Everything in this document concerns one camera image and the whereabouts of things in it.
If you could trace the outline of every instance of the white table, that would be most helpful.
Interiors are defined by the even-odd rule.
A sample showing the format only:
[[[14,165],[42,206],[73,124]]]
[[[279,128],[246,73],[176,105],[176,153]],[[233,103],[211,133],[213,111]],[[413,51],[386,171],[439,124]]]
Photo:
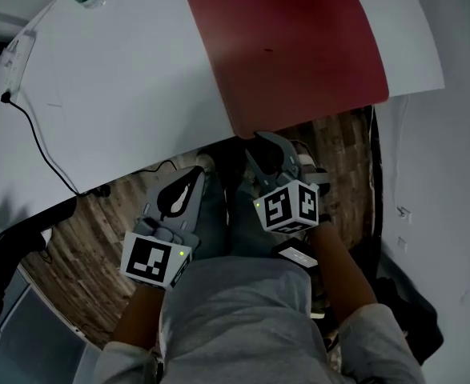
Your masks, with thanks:
[[[419,2],[360,1],[390,95],[442,88]],[[187,0],[58,0],[35,29],[17,104],[79,191],[233,135]],[[71,196],[0,103],[0,231]]]

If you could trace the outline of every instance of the gray pants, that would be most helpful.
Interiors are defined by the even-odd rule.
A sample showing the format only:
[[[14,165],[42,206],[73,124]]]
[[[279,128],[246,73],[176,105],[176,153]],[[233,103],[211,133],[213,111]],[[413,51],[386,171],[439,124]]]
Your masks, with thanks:
[[[270,257],[272,248],[279,244],[279,240],[263,230],[252,203],[251,184],[242,181],[229,206],[216,174],[207,179],[206,187],[194,232],[201,239],[194,259],[229,254],[252,258]]]

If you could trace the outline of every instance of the sleeve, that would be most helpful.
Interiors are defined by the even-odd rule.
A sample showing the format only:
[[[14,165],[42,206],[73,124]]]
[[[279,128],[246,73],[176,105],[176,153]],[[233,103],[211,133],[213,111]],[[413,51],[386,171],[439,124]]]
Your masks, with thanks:
[[[147,350],[109,342],[99,355],[94,384],[155,384],[157,363]]]
[[[389,307],[358,309],[339,328],[342,372],[357,382],[424,384],[420,364]]]

